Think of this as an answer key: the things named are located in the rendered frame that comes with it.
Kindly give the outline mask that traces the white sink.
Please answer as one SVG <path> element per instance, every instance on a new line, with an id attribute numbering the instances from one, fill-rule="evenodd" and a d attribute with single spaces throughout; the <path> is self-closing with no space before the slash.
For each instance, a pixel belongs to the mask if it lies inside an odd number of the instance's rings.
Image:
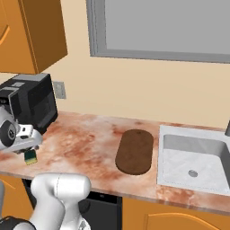
<path id="1" fill-rule="evenodd" d="M 161 125 L 157 184 L 230 197 L 230 136 Z"/>

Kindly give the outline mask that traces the orange base cupboard door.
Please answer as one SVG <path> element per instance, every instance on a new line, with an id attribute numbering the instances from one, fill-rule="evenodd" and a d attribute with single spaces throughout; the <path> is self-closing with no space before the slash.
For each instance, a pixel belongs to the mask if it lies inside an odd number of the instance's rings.
<path id="1" fill-rule="evenodd" d="M 123 198 L 122 230 L 230 230 L 230 216 Z"/>
<path id="2" fill-rule="evenodd" d="M 2 216 L 29 219 L 33 208 L 22 179 L 0 174 L 0 181 L 4 184 Z"/>

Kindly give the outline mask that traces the black dishwasher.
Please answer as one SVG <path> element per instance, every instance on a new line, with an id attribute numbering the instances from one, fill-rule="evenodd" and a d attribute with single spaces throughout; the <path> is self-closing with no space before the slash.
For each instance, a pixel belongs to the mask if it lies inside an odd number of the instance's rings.
<path id="1" fill-rule="evenodd" d="M 122 198 L 91 191 L 87 176 L 42 173 L 30 192 L 36 230 L 122 230 Z"/>

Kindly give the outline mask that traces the grey window frame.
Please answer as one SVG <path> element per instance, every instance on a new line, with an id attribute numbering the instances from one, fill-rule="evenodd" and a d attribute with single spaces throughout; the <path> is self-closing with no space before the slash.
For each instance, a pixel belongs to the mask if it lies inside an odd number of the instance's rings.
<path id="1" fill-rule="evenodd" d="M 230 64 L 230 54 L 108 49 L 106 44 L 105 0 L 86 0 L 86 9 L 92 57 Z"/>

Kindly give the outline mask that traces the grey wall socket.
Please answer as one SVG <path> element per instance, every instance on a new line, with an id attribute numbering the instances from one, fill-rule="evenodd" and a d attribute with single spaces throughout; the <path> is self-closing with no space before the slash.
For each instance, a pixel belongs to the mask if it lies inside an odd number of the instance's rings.
<path id="1" fill-rule="evenodd" d="M 66 89 L 63 82 L 54 82 L 53 83 L 54 92 L 58 99 L 66 99 Z"/>

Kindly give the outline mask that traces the green and yellow sponge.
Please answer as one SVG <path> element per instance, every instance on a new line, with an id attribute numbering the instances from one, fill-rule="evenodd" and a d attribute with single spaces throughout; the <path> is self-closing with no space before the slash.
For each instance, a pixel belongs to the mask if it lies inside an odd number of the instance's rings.
<path id="1" fill-rule="evenodd" d="M 37 155 L 36 155 L 36 151 L 34 149 L 31 149 L 29 151 L 26 151 L 24 153 L 24 161 L 27 165 L 30 164 L 35 164 L 38 162 L 37 160 Z"/>

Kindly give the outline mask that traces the brown oval cutting board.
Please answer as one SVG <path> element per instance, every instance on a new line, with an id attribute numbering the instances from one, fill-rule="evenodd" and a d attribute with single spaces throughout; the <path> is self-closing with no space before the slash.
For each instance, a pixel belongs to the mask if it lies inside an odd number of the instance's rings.
<path id="1" fill-rule="evenodd" d="M 129 175 L 142 175 L 151 168 L 154 137 L 142 129 L 123 133 L 115 158 L 117 168 Z"/>

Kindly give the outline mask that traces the orange wall cupboard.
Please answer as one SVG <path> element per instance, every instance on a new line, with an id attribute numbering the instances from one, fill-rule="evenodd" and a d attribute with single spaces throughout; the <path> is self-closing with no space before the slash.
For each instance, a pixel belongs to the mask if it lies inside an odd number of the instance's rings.
<path id="1" fill-rule="evenodd" d="M 38 74 L 67 55 L 60 0 L 0 0 L 0 73 Z"/>

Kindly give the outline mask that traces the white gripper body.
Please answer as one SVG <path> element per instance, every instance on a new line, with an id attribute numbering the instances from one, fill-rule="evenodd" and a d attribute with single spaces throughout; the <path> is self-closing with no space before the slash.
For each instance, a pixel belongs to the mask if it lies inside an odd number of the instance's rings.
<path id="1" fill-rule="evenodd" d="M 13 151 L 22 150 L 27 151 L 31 149 L 33 146 L 38 146 L 42 143 L 43 137 L 42 135 L 37 131 L 33 130 L 32 134 L 30 136 L 20 136 L 15 139 L 15 142 L 13 143 Z"/>

